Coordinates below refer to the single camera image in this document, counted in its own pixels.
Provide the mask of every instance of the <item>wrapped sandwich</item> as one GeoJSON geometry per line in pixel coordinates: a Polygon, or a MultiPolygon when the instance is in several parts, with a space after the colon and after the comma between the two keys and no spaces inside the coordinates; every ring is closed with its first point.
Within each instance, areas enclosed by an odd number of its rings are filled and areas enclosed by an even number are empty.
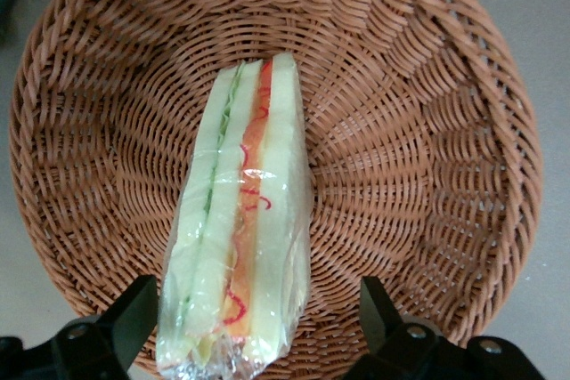
{"type": "Polygon", "coordinates": [[[221,70],[167,250],[163,376],[251,378],[287,353],[309,293],[312,199],[292,55],[221,70]]]}

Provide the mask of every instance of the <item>black clamp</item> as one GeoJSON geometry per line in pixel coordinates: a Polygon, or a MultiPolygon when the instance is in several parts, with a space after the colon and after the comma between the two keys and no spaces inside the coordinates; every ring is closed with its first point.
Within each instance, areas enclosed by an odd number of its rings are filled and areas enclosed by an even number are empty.
{"type": "Polygon", "coordinates": [[[479,336],[462,349],[423,323],[404,322],[378,278],[362,279],[360,321],[370,354],[344,380],[544,380],[507,340],[479,336]]]}
{"type": "Polygon", "coordinates": [[[51,340],[23,350],[0,337],[0,380],[127,380],[128,368],[156,326],[154,276],[141,276],[95,322],[79,320],[51,340]]]}

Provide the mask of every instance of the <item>red marker scribble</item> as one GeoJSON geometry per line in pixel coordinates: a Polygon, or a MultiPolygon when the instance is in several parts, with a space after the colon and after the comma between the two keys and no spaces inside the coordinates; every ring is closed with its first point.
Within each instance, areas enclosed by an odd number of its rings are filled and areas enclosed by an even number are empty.
{"type": "Polygon", "coordinates": [[[259,190],[255,190],[255,189],[240,189],[240,192],[247,193],[248,195],[258,195],[259,194],[259,190]]]}
{"type": "Polygon", "coordinates": [[[269,200],[265,196],[260,196],[259,198],[265,202],[265,211],[271,209],[271,200],[269,200]]]}
{"type": "Polygon", "coordinates": [[[240,148],[241,148],[241,150],[243,151],[243,165],[242,165],[241,167],[242,167],[243,169],[245,169],[245,168],[246,168],[246,165],[248,164],[248,161],[249,161],[249,150],[248,150],[248,148],[247,148],[245,145],[243,145],[243,144],[240,144],[240,148]]]}
{"type": "Polygon", "coordinates": [[[245,316],[246,312],[248,311],[246,305],[241,301],[241,299],[238,296],[236,296],[236,294],[234,294],[231,291],[231,289],[227,290],[227,296],[230,297],[232,301],[238,305],[240,311],[233,318],[224,319],[224,325],[226,326],[238,322],[241,318],[245,316]]]}
{"type": "Polygon", "coordinates": [[[256,120],[263,120],[269,116],[269,109],[267,107],[260,107],[259,108],[263,114],[260,117],[256,117],[256,120]]]}

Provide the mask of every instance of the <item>wicker basket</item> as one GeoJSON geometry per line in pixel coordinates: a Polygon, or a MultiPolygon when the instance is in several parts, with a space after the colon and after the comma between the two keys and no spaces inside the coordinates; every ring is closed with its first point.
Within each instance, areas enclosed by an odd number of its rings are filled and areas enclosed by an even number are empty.
{"type": "MultiPolygon", "coordinates": [[[[295,54],[313,172],[312,299],[263,378],[365,350],[359,279],[455,343],[505,302],[536,229],[532,107],[476,0],[53,0],[12,104],[20,210],[81,315],[159,275],[216,72],[295,54]]],[[[138,359],[152,371],[152,338],[138,359]]]]}

